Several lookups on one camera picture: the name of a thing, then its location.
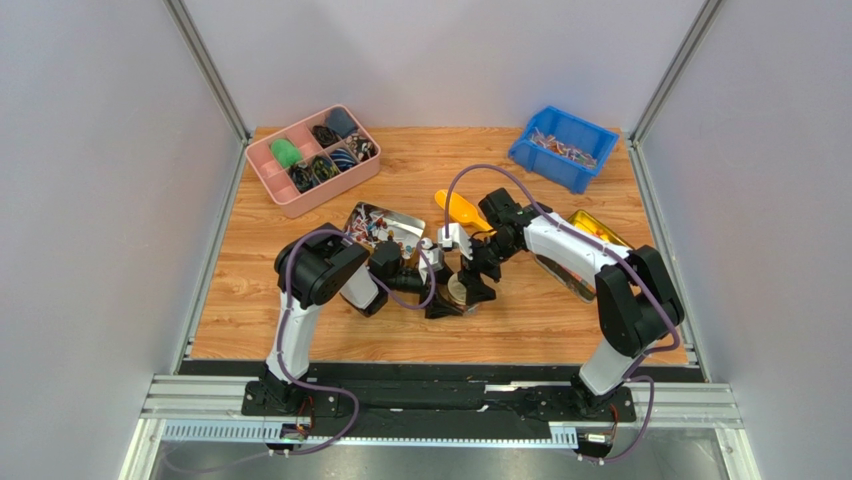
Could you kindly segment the white jar lid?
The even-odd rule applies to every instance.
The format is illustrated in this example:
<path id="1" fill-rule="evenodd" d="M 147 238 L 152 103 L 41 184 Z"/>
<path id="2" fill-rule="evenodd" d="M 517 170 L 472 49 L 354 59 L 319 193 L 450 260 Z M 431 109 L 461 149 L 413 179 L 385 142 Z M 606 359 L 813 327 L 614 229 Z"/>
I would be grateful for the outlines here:
<path id="1" fill-rule="evenodd" d="M 447 281 L 447 294 L 450 299 L 459 305 L 466 304 L 467 289 L 459 280 L 458 274 L 453 274 Z"/>

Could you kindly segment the yellow plastic scoop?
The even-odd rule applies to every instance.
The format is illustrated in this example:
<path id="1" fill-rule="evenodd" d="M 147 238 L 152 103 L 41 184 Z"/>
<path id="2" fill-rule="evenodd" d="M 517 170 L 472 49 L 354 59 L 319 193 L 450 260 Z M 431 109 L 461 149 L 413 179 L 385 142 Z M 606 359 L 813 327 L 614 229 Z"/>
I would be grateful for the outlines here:
<path id="1" fill-rule="evenodd" d="M 473 227 L 475 235 L 491 235 L 494 232 L 491 225 L 480 214 L 478 208 L 457 193 L 453 193 L 450 198 L 449 218 L 450 223 L 455 222 L 465 227 Z M 439 230 L 443 231 L 444 226 L 449 222 L 444 221 Z"/>

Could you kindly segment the gold tin of lollipops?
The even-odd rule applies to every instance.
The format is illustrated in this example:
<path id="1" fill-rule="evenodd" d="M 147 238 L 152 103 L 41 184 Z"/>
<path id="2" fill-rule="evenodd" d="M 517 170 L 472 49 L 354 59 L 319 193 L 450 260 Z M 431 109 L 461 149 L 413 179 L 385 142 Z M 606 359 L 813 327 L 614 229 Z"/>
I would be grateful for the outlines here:
<path id="1" fill-rule="evenodd" d="M 426 222 L 401 212 L 366 202 L 358 202 L 349 214 L 343 231 L 369 250 L 383 241 L 397 244 L 402 258 L 410 260 L 423 237 Z"/>

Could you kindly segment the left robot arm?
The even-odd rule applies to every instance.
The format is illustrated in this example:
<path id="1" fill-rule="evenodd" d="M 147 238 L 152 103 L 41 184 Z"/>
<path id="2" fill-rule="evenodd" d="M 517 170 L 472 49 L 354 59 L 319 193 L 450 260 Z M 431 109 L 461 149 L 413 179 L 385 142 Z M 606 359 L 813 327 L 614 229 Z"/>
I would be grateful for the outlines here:
<path id="1" fill-rule="evenodd" d="M 258 399 L 284 414 L 296 414 L 311 403 L 303 379 L 310 366 L 309 351 L 322 308 L 336 295 L 366 317 L 401 293 L 417 294 L 412 307 L 424 310 L 429 318 L 459 312 L 440 292 L 454 273 L 441 248 L 428 239 L 418 239 L 405 259 L 402 247 L 391 240 L 367 249 L 325 223 L 284 247 L 274 270 L 281 309 Z"/>

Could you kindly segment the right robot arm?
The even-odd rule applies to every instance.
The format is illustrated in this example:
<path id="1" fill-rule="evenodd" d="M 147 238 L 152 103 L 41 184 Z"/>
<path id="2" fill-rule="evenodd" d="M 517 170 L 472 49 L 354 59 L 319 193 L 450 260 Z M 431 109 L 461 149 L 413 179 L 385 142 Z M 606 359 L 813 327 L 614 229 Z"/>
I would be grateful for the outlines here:
<path id="1" fill-rule="evenodd" d="M 456 225 L 440 230 L 443 248 L 461 252 L 458 278 L 466 304 L 494 300 L 495 290 L 482 279 L 499 281 L 502 264 L 520 251 L 549 259 L 592 284 L 603 339 L 572 377 L 568 403 L 583 416 L 602 410 L 661 339 L 678 335 L 685 318 L 662 255 L 648 245 L 628 248 L 603 241 L 537 202 L 521 206 L 503 188 L 488 194 L 479 207 L 490 235 L 474 238 Z"/>

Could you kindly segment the tin of gummy candies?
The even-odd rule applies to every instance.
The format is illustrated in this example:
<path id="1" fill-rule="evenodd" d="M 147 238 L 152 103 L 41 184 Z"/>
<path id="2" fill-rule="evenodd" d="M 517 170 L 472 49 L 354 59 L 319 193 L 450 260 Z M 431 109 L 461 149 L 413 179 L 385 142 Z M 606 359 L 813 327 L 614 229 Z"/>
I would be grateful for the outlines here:
<path id="1" fill-rule="evenodd" d="M 561 225 L 570 225 L 572 231 L 582 231 L 582 237 L 595 237 L 596 244 L 607 244 L 621 257 L 633 246 L 613 229 L 586 210 L 577 210 L 568 219 L 553 213 Z M 593 247 L 576 235 L 565 233 L 546 220 L 535 220 L 532 225 L 531 252 L 536 262 L 557 278 L 585 303 L 596 297 L 594 275 L 604 265 L 616 262 L 599 247 Z"/>

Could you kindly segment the blue plastic bin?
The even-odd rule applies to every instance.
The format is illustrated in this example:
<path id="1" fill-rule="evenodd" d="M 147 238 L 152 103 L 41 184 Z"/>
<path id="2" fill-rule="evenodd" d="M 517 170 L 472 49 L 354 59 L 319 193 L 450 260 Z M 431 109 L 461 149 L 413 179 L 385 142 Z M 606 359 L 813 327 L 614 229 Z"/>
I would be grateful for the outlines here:
<path id="1" fill-rule="evenodd" d="M 573 194 L 583 194 L 601 173 L 619 135 L 553 106 L 526 123 L 508 157 Z"/>

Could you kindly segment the pink compartment organizer box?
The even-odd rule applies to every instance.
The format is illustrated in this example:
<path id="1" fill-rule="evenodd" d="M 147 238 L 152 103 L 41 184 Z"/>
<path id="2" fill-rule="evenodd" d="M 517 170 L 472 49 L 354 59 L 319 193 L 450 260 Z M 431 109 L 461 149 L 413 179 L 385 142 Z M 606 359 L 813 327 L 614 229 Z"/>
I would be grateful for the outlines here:
<path id="1" fill-rule="evenodd" d="M 356 133 L 340 138 L 325 125 L 327 113 L 335 107 L 348 111 L 358 125 Z M 303 154 L 288 169 L 278 164 L 269 149 L 279 138 L 289 139 Z M 344 105 L 334 105 L 260 137 L 248 146 L 246 158 L 273 203 L 286 217 L 297 218 L 376 176 L 381 153 L 355 115 Z"/>

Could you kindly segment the dark blue rolled sock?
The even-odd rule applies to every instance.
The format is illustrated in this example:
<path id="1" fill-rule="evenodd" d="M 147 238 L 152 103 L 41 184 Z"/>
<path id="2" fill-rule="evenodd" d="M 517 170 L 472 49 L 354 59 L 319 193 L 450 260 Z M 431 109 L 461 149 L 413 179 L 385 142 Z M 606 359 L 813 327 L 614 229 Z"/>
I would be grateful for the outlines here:
<path id="1" fill-rule="evenodd" d="M 346 138 L 358 131 L 357 123 L 342 107 L 335 107 L 327 113 L 325 125 L 340 138 Z"/>

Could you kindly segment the green rolled sock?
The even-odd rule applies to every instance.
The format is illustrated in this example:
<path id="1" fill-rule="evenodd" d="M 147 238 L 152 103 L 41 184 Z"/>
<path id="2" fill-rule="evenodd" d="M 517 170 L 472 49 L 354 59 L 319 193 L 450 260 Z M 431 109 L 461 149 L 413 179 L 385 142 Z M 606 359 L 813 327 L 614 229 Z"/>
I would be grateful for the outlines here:
<path id="1" fill-rule="evenodd" d="M 283 169 L 288 169 L 303 159 L 300 149 L 286 138 L 273 140 L 269 145 L 269 149 L 274 159 Z"/>

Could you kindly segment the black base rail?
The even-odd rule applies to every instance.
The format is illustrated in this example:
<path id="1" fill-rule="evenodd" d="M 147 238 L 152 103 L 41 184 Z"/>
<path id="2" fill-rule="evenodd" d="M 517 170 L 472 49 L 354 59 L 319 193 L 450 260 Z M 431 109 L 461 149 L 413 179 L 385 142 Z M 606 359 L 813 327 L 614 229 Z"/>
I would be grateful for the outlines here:
<path id="1" fill-rule="evenodd" d="M 281 417 L 279 438 L 545 440 L 559 422 L 609 434 L 646 421 L 631 388 L 596 396 L 576 366 L 323 363 L 298 385 L 268 369 L 249 381 L 241 414 Z"/>

